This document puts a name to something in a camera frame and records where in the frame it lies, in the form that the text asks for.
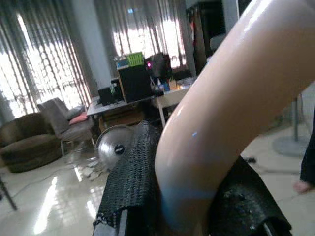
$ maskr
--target black textured cover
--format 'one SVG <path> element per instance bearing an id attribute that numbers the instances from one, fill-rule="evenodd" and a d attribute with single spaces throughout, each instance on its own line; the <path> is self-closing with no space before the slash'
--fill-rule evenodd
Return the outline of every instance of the black textured cover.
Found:
<path id="1" fill-rule="evenodd" d="M 154 170 L 159 131 L 148 122 L 137 125 L 125 158 L 121 158 L 108 176 L 95 225 L 102 222 L 119 226 L 123 210 L 140 212 L 146 232 L 155 233 L 158 185 Z"/>
<path id="2" fill-rule="evenodd" d="M 278 232 L 291 230 L 264 182 L 241 157 L 220 185 L 209 214 L 211 236 L 255 235 L 265 221 Z"/>

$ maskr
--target curtain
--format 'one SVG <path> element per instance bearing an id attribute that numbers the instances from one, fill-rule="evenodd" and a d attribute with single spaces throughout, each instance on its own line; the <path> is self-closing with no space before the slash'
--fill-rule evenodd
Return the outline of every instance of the curtain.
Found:
<path id="1" fill-rule="evenodd" d="M 62 2 L 0 4 L 0 118 L 37 112 L 37 104 L 54 97 L 68 108 L 88 106 L 90 92 Z"/>
<path id="2" fill-rule="evenodd" d="M 173 69 L 192 67 L 184 0 L 95 0 L 95 5 L 116 56 L 142 52 L 148 58 L 163 52 Z"/>

